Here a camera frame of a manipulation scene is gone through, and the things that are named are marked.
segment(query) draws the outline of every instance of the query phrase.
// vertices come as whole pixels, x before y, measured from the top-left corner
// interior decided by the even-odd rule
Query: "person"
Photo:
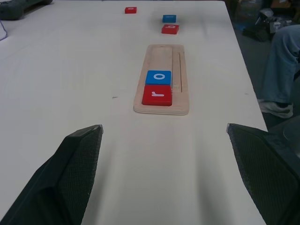
[[[293,116],[290,97],[300,51],[300,25],[283,27],[274,35],[258,102],[263,113]]]

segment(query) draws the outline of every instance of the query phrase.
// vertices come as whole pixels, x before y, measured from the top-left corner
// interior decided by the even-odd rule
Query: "jeans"
[[[281,28],[275,34],[262,83],[260,99],[290,103],[300,51],[300,25]]]

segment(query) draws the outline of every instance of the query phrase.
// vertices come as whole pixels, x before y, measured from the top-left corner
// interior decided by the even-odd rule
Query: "blue block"
[[[163,15],[163,23],[176,23],[176,15]]]
[[[148,70],[146,77],[146,85],[171,85],[171,71]]]

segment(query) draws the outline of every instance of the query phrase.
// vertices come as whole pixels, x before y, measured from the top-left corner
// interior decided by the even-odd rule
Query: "sneaker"
[[[288,119],[293,116],[293,105],[287,107],[279,107],[275,102],[258,100],[259,107],[262,113],[271,113],[274,116]]]

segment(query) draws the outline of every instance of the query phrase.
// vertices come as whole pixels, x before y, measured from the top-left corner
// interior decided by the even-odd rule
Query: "wooden tray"
[[[148,70],[172,72],[172,105],[143,105],[142,98]],[[138,113],[186,115],[189,111],[186,61],[182,45],[149,45],[137,86],[134,111]]]

